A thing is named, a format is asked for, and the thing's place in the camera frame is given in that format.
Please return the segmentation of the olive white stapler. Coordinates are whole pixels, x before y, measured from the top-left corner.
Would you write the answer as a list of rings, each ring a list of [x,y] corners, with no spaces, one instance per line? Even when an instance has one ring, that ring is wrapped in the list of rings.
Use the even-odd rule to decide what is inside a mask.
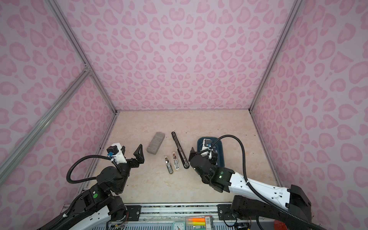
[[[167,167],[167,170],[169,172],[169,174],[173,174],[173,169],[172,169],[172,165],[169,161],[169,158],[167,156],[165,156],[165,165]]]

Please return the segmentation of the pink white stapler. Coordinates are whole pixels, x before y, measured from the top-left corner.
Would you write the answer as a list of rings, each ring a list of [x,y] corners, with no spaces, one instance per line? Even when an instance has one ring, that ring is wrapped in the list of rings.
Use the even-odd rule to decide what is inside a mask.
[[[176,153],[173,152],[172,156],[173,156],[174,168],[178,171],[180,169],[180,164],[179,164],[179,161],[177,159]]]

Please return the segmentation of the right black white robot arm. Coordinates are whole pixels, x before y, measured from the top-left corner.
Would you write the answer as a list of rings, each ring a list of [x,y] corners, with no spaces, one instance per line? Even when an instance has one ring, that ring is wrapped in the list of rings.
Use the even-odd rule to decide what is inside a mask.
[[[189,162],[204,184],[217,192],[234,193],[231,214],[238,219],[265,217],[278,220],[290,230],[321,230],[312,223],[311,201],[301,187],[278,187],[246,179],[234,170],[220,167],[192,149]]]

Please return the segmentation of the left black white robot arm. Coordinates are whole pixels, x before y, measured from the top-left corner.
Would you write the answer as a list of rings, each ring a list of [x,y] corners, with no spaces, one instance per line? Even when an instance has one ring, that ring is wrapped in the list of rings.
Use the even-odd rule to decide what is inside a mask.
[[[125,158],[125,147],[115,143],[107,148],[107,156],[89,155],[77,160],[67,172],[67,182],[78,184],[95,180],[96,184],[77,195],[69,207],[41,227],[42,230],[90,230],[100,224],[125,222],[133,214],[125,206],[123,193],[130,171],[145,162],[143,146],[139,145],[134,157]],[[108,160],[113,164],[104,168],[96,177],[73,180],[72,172],[80,163],[91,158]]]

